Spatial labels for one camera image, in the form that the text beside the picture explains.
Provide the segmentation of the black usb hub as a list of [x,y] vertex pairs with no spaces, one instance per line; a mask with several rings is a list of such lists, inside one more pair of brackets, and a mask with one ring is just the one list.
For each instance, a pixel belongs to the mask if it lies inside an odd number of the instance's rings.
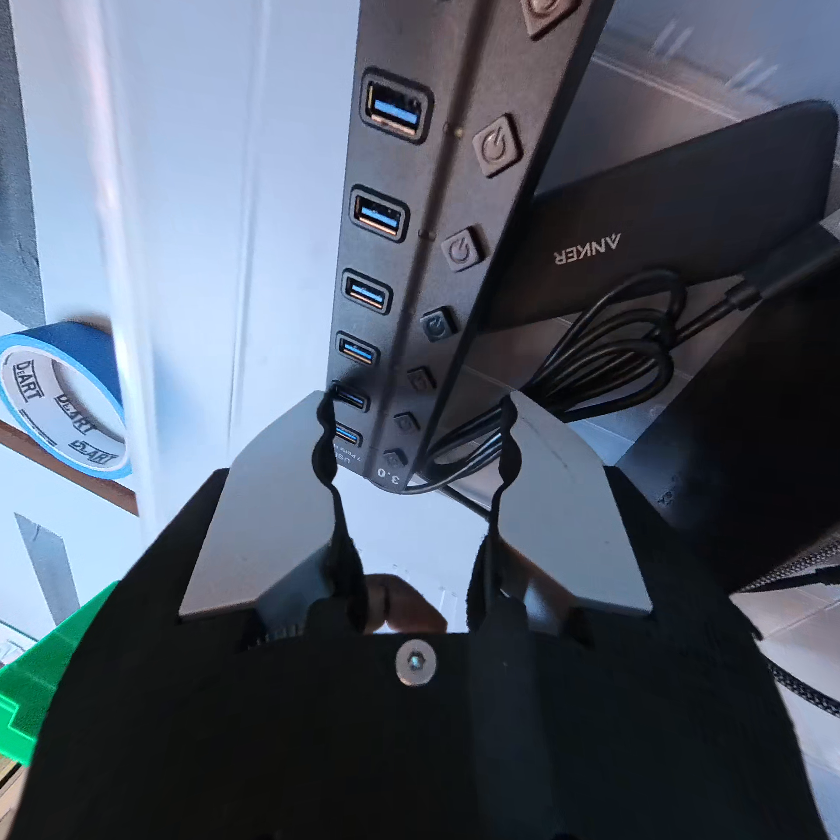
[[380,489],[420,470],[613,6],[360,3],[327,384]]

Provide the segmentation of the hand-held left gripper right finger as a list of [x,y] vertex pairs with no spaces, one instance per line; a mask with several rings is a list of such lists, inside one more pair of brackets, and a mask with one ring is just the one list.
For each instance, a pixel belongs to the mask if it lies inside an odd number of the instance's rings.
[[519,391],[502,400],[500,437],[490,557],[501,593],[524,605],[529,624],[563,624],[576,607],[648,616],[653,604],[599,455]]

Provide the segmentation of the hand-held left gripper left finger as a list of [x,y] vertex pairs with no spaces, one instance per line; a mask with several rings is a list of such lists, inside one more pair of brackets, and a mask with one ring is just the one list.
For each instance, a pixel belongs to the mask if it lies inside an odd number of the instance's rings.
[[358,622],[358,553],[348,533],[333,449],[331,396],[315,391],[235,458],[179,617],[253,609],[263,623],[304,623],[336,597]]

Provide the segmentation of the green plastic bin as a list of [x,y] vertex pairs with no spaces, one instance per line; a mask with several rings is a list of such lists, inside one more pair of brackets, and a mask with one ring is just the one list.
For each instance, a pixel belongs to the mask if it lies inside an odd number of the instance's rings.
[[1,670],[1,754],[28,767],[58,685],[115,581]]

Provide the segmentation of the person's left hand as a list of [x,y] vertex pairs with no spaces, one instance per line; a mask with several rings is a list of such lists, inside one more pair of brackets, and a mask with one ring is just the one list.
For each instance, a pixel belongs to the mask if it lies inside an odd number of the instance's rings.
[[387,627],[397,634],[446,634],[448,623],[423,595],[394,574],[367,574],[366,635]]

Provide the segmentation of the blue tape roll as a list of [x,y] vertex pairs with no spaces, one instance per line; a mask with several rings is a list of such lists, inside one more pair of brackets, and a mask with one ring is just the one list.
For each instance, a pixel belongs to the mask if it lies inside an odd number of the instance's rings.
[[1,338],[2,401],[25,433],[86,476],[131,475],[119,370],[110,334],[57,322]]

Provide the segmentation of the black power bank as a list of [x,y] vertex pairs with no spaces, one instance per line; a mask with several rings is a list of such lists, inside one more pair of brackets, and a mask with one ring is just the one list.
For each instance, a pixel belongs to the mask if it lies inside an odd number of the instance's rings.
[[537,196],[480,333],[587,309],[625,279],[691,286],[760,262],[821,221],[838,116],[800,101]]

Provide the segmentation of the black flat panel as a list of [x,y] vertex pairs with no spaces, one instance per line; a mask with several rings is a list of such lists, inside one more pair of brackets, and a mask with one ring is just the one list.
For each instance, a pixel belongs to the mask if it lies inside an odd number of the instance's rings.
[[838,270],[760,303],[607,469],[632,539],[728,594],[838,533]]

